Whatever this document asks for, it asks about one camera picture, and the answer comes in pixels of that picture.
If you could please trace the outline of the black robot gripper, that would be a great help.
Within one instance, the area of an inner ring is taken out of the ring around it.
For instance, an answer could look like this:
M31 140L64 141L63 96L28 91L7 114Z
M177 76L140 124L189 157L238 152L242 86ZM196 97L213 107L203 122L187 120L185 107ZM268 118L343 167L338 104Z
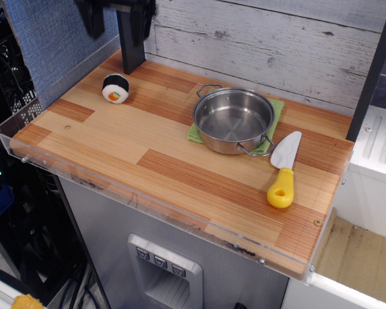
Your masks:
M132 10L130 22L134 45L141 45L149 37L152 15L156 14L156 1L150 0L81 0L76 4L86 31L93 39L104 33L104 8L121 12Z

